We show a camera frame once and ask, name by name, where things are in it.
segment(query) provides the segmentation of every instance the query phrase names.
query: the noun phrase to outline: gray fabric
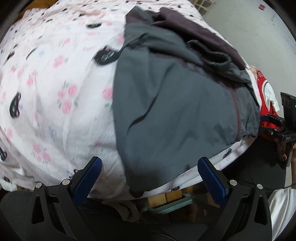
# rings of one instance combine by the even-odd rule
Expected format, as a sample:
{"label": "gray fabric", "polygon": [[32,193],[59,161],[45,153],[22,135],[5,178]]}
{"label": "gray fabric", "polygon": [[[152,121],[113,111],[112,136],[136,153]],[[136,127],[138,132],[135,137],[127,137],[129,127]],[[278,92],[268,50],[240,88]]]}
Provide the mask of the gray fabric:
{"label": "gray fabric", "polygon": [[202,46],[143,23],[126,25],[113,111],[117,149],[133,191],[149,191],[257,135],[259,107],[250,79],[231,59],[206,62]]}

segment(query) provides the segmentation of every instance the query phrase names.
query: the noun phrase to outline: screw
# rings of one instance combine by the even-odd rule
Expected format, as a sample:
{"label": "screw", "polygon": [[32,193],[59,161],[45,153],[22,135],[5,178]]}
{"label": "screw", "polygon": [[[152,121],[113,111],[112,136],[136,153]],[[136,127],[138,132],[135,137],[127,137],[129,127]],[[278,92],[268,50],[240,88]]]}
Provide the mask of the screw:
{"label": "screw", "polygon": [[36,188],[41,188],[41,186],[42,186],[42,183],[36,183],[35,185]]}
{"label": "screw", "polygon": [[62,184],[65,185],[65,186],[67,186],[69,183],[70,183],[70,180],[69,179],[65,179],[62,182]]}
{"label": "screw", "polygon": [[257,184],[257,187],[258,187],[259,189],[263,189],[263,186],[262,186],[261,184]]}
{"label": "screw", "polygon": [[236,180],[230,180],[229,183],[230,183],[231,185],[233,185],[233,186],[236,186],[236,185],[237,185]]}

